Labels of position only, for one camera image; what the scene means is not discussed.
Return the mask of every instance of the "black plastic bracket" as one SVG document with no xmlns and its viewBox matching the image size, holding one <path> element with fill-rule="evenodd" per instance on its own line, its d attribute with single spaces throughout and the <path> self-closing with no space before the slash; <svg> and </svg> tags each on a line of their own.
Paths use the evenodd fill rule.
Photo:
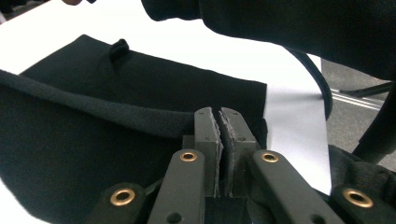
<svg viewBox="0 0 396 224">
<path fill-rule="evenodd" d="M 204 223 L 205 220 L 205 157 L 193 149 L 176 152 L 148 224 Z"/>
<path fill-rule="evenodd" d="M 344 223 L 281 154 L 258 150 L 249 168 L 276 223 Z"/>
<path fill-rule="evenodd" d="M 246 161 L 260 146 L 239 112 L 222 108 L 220 119 L 221 139 L 225 145 L 224 160 L 227 163 L 225 193 L 233 198 L 246 198 Z"/>
<path fill-rule="evenodd" d="M 139 223 L 145 200 L 146 192 L 142 187 L 131 183 L 115 185 L 102 194 L 84 223 Z"/>
<path fill-rule="evenodd" d="M 194 149 L 205 156 L 205 196 L 219 195 L 219 162 L 223 145 L 219 126 L 211 107 L 202 108 L 194 114 Z"/>
<path fill-rule="evenodd" d="M 394 208 L 373 193 L 348 185 L 332 190 L 330 205 L 346 223 L 388 224 L 396 221 Z"/>
</svg>

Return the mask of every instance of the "bolt hole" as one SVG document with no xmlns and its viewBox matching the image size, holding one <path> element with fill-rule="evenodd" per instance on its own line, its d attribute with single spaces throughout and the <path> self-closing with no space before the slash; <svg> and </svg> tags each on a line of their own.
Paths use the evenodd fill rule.
<svg viewBox="0 0 396 224">
<path fill-rule="evenodd" d="M 118 189 L 111 195 L 110 202 L 115 206 L 124 206 L 133 201 L 134 196 L 131 189 Z"/>
<path fill-rule="evenodd" d="M 326 224 L 326 220 L 324 220 L 323 217 L 318 216 L 318 215 L 312 215 L 311 216 L 311 221 L 314 224 Z"/>
<path fill-rule="evenodd" d="M 268 161 L 274 161 L 276 159 L 274 155 L 265 155 L 264 158 Z"/>
<path fill-rule="evenodd" d="M 182 216 L 179 213 L 171 213 L 166 218 L 168 223 L 176 224 L 179 223 L 182 219 Z"/>
<path fill-rule="evenodd" d="M 370 208 L 373 207 L 374 203 L 367 195 L 355 189 L 345 189 L 343 192 L 344 197 L 350 203 L 353 203 L 359 207 Z"/>
<path fill-rule="evenodd" d="M 262 153 L 262 160 L 268 161 L 268 162 L 277 162 L 277 161 L 279 161 L 279 158 L 272 153 L 265 152 L 265 153 Z"/>
<path fill-rule="evenodd" d="M 128 192 L 122 192 L 116 196 L 116 199 L 119 201 L 125 200 L 129 198 L 130 194 Z"/>
<path fill-rule="evenodd" d="M 353 200 L 356 200 L 356 201 L 361 202 L 361 203 L 365 201 L 364 198 L 361 197 L 359 194 L 351 193 L 351 194 L 350 194 L 350 197 L 351 197 Z"/>
<path fill-rule="evenodd" d="M 192 152 L 185 152 L 185 153 L 181 154 L 180 158 L 183 161 L 195 161 L 197 159 L 197 155 Z"/>
<path fill-rule="evenodd" d="M 192 154 L 184 154 L 183 158 L 186 160 L 190 160 L 190 159 L 194 158 L 194 156 Z"/>
</svg>

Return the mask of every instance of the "black cloth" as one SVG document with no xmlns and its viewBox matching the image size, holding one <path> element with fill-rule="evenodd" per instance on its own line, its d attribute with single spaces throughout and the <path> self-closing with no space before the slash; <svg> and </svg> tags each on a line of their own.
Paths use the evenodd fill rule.
<svg viewBox="0 0 396 224">
<path fill-rule="evenodd" d="M 222 35 L 272 42 L 396 80 L 396 2 L 142 0 L 155 21 L 202 19 Z"/>
<path fill-rule="evenodd" d="M 162 178 L 202 107 L 239 111 L 265 139 L 265 92 L 84 35 L 20 76 L 0 71 L 0 176 L 32 215 L 81 222 L 105 189 Z"/>
<path fill-rule="evenodd" d="M 0 12 L 4 14 L 12 13 L 14 10 L 12 9 L 9 0 L 2 0 L 0 1 Z"/>
</svg>

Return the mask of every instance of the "white table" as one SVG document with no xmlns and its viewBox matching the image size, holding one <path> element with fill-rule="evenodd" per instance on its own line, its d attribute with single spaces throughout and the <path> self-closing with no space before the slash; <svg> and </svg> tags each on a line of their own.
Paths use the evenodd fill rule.
<svg viewBox="0 0 396 224">
<path fill-rule="evenodd" d="M 0 69 L 17 75 L 83 34 L 109 44 L 124 38 L 136 51 L 267 83 L 268 149 L 282 153 L 313 188 L 330 193 L 323 100 L 312 77 L 283 48 L 217 35 L 202 21 L 152 21 L 136 0 L 77 7 L 52 0 L 0 26 Z M 312 58 L 320 67 L 320 58 Z M 33 223 L 0 187 L 0 223 Z"/>
</svg>

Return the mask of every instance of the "black cable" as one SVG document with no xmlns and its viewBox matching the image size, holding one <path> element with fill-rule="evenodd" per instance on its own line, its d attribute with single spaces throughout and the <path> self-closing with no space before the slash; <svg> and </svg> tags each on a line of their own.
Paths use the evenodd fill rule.
<svg viewBox="0 0 396 224">
<path fill-rule="evenodd" d="M 332 113 L 332 92 L 330 90 L 329 84 L 327 84 L 326 79 L 324 79 L 321 72 L 315 66 L 314 62 L 306 55 L 305 53 L 301 53 L 299 51 L 293 49 L 288 50 L 300 63 L 303 64 L 305 69 L 311 74 L 312 78 L 317 82 L 320 91 L 323 96 L 324 101 L 324 114 L 326 120 L 330 117 Z"/>
</svg>

